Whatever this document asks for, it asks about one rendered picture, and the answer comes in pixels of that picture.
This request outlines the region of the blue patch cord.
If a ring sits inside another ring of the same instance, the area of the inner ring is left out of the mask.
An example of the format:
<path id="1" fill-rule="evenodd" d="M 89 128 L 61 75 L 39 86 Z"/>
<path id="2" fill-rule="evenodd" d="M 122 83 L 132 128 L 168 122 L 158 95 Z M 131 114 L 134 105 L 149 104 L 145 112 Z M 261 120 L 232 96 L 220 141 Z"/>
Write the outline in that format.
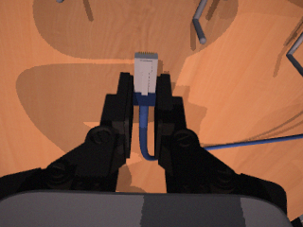
<path id="1" fill-rule="evenodd" d="M 140 145 L 141 153 L 146 160 L 157 161 L 157 160 L 154 160 L 154 155 L 150 155 L 148 153 L 148 146 L 147 146 L 148 114 L 149 114 L 149 106 L 139 106 L 139 145 Z M 220 149 L 220 148 L 234 148 L 234 147 L 288 141 L 288 140 L 301 139 L 301 138 L 303 138 L 303 133 L 296 134 L 296 135 L 290 135 L 290 136 L 277 137 L 277 138 L 239 142 L 239 143 L 224 144 L 224 145 L 217 145 L 217 146 L 209 146 L 209 147 L 203 147 L 203 148 L 206 150 Z"/>

